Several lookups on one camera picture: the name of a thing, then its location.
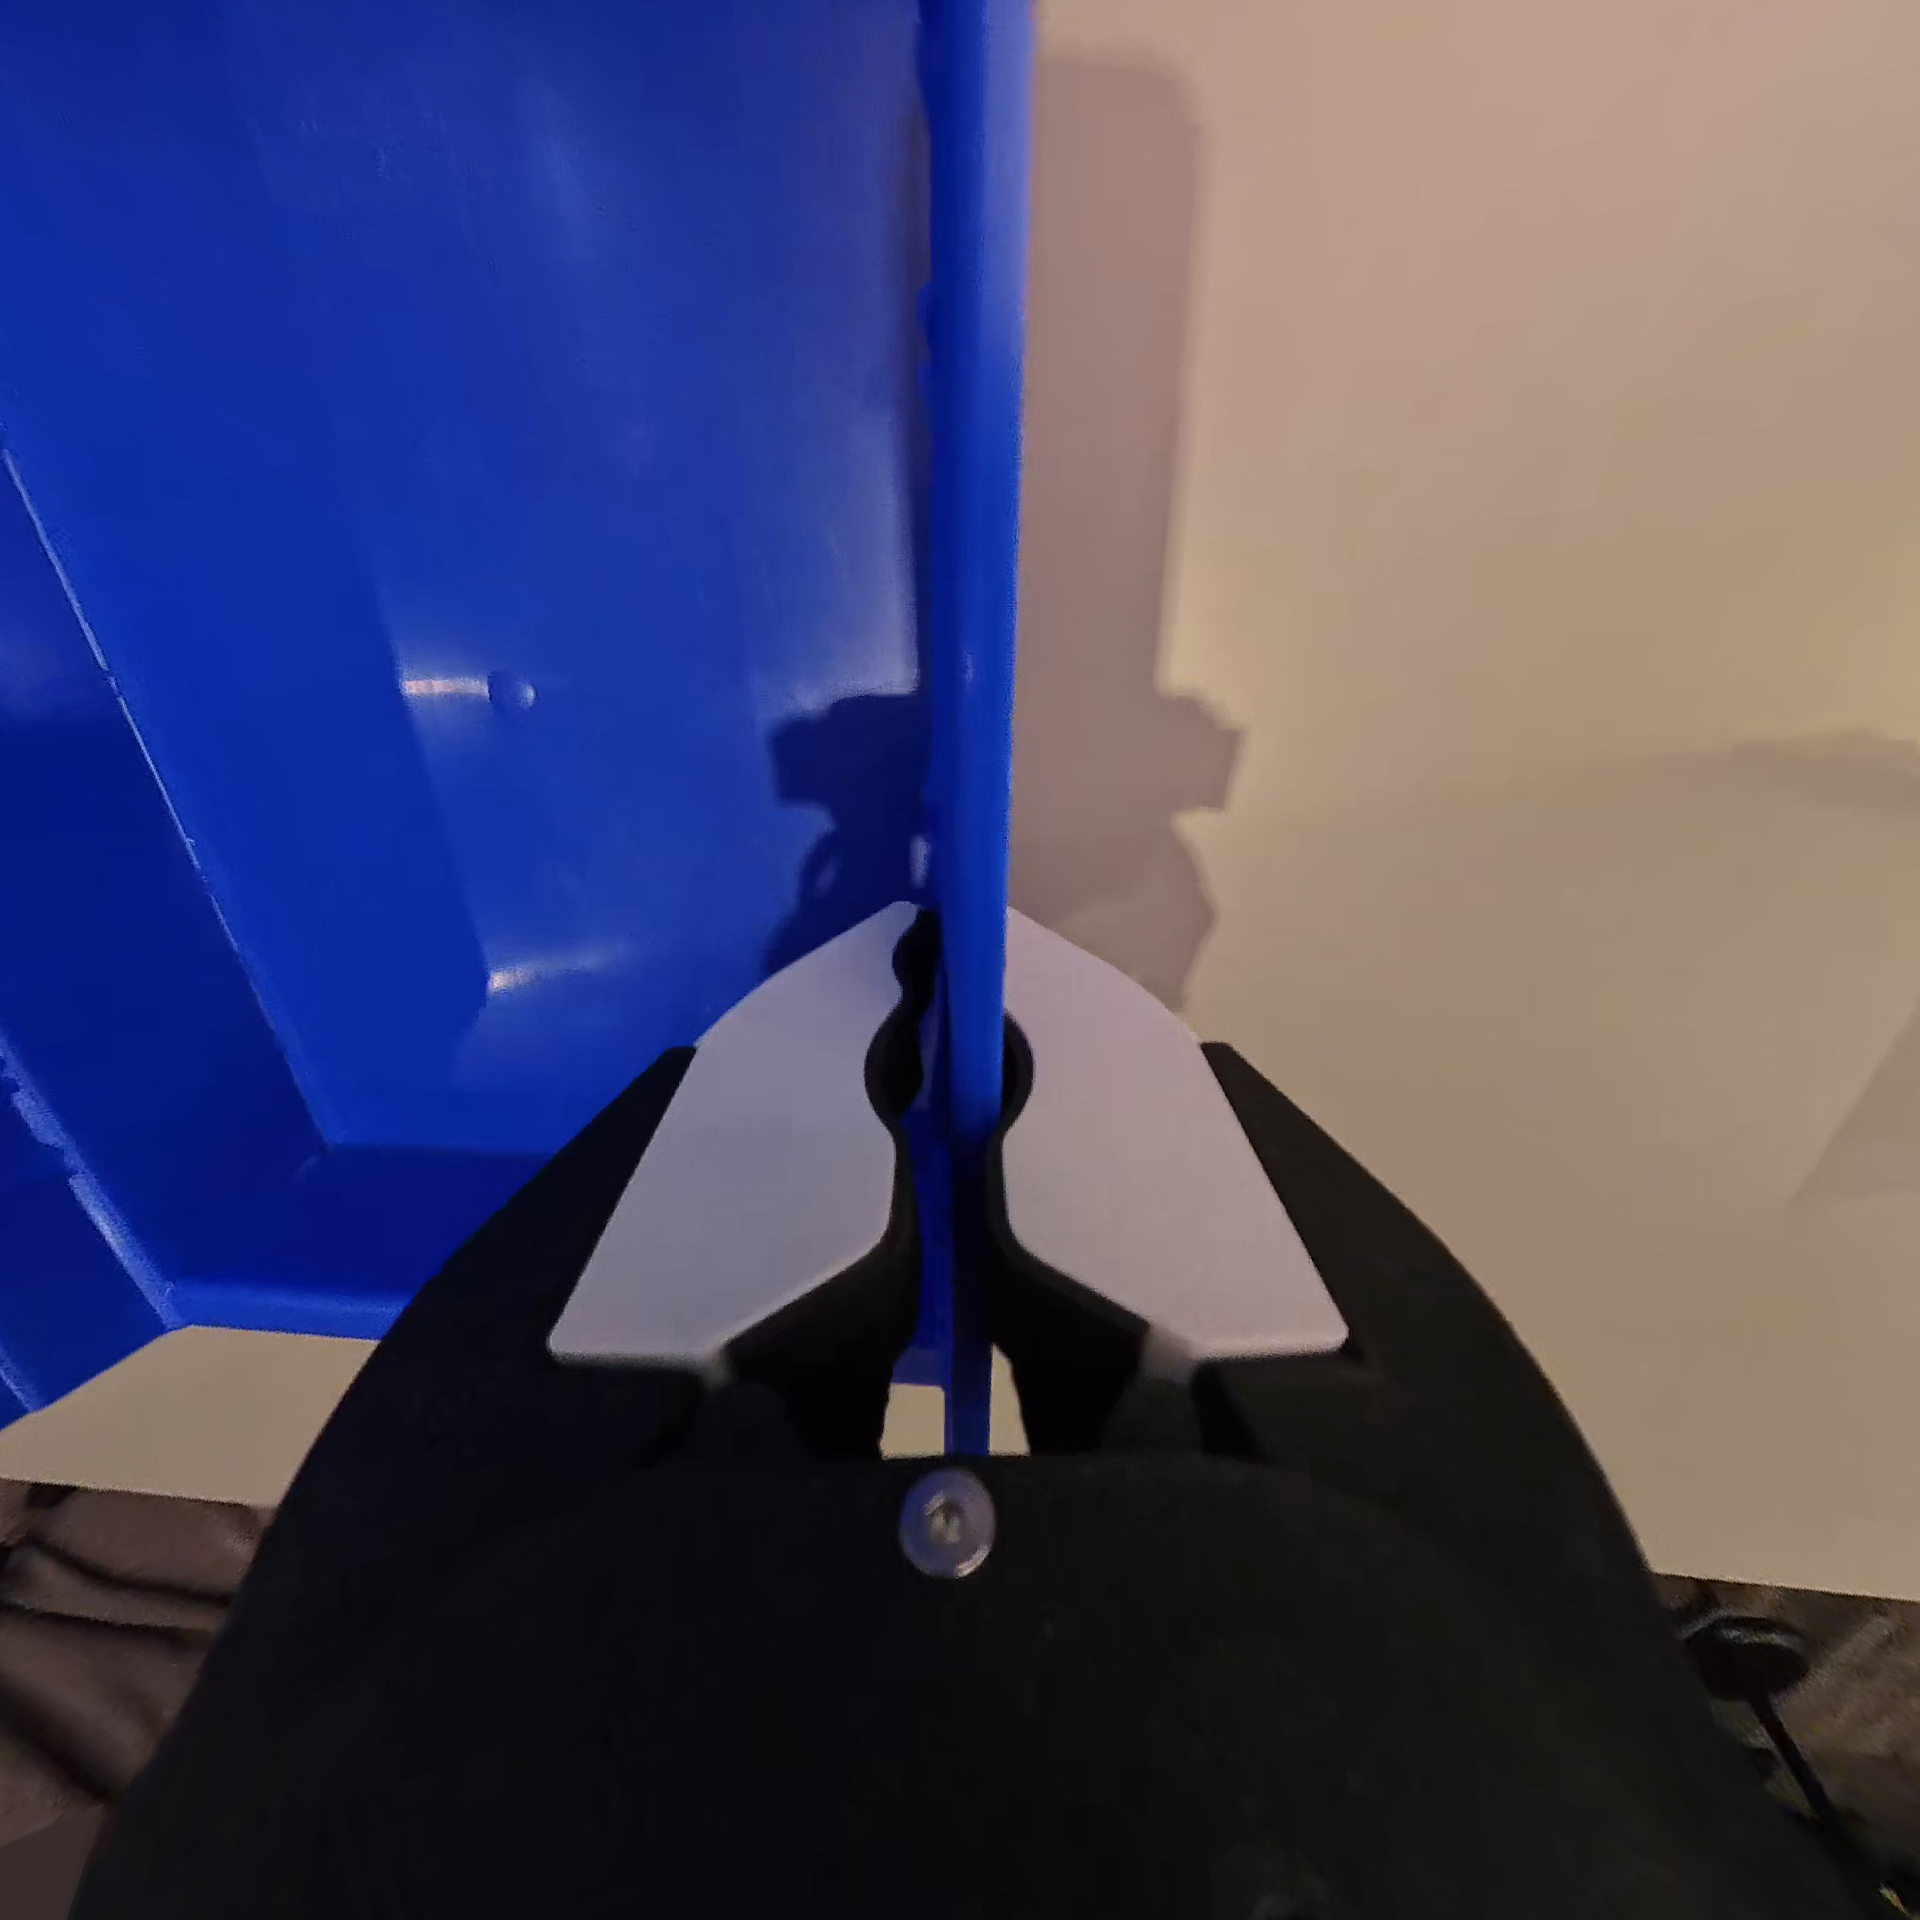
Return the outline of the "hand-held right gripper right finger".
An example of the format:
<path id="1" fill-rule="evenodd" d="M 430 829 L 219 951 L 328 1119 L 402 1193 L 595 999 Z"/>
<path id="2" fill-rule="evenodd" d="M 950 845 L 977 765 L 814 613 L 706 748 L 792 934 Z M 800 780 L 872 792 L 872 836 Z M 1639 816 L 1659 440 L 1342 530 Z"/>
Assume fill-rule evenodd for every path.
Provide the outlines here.
<path id="1" fill-rule="evenodd" d="M 1327 1358 L 1350 1323 L 1192 1029 L 1012 911 L 984 1313 L 1032 1453 L 1094 1453 L 1131 1388 Z"/>

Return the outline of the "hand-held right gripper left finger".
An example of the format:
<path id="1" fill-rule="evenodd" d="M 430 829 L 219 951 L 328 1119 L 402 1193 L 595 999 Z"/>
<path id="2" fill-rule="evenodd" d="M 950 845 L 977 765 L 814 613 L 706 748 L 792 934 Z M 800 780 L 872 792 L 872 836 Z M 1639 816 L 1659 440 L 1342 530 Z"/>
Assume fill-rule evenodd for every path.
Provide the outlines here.
<path id="1" fill-rule="evenodd" d="M 939 932 L 908 900 L 788 963 L 694 1044 L 547 1352 L 779 1402 L 814 1453 L 877 1449 L 922 1315 L 908 1117 Z"/>

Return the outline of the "blue plastic bin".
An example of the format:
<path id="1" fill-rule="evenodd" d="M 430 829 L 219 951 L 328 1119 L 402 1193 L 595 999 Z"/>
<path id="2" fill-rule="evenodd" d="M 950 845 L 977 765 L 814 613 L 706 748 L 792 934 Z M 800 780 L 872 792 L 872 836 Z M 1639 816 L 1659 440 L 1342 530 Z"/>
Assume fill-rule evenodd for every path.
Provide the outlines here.
<path id="1" fill-rule="evenodd" d="M 378 1340 L 908 900 L 1001 1089 L 1032 2 L 4 2 L 4 1423 Z"/>

